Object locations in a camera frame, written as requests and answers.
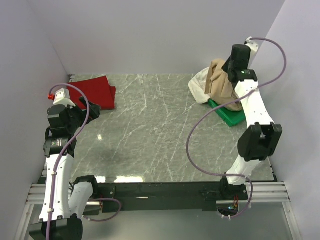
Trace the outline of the beige t shirt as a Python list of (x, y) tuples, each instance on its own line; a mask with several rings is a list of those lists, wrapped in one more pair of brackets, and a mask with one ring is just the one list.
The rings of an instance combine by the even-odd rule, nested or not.
[(238, 98), (232, 83), (228, 79), (228, 74), (222, 69), (224, 64), (225, 61), (220, 58), (211, 62), (204, 91), (219, 105), (230, 103)]

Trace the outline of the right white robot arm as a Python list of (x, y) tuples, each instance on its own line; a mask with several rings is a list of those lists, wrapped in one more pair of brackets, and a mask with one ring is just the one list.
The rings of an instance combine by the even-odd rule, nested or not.
[(240, 99), (247, 125), (237, 142), (238, 157), (226, 172), (227, 186), (231, 189), (244, 185), (252, 171), (274, 154), (283, 132), (265, 107), (255, 71), (248, 68), (251, 52), (248, 44), (233, 45), (222, 67)]

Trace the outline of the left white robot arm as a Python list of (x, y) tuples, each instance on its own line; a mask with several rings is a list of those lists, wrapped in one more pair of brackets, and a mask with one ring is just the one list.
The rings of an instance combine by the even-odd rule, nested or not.
[(39, 222), (32, 224), (29, 235), (34, 240), (80, 240), (82, 215), (91, 197), (97, 196), (94, 175), (76, 179), (69, 192), (71, 170), (77, 144), (76, 132), (99, 118), (101, 107), (89, 103), (89, 109), (57, 104), (47, 110), (49, 127), (43, 145), (47, 177)]

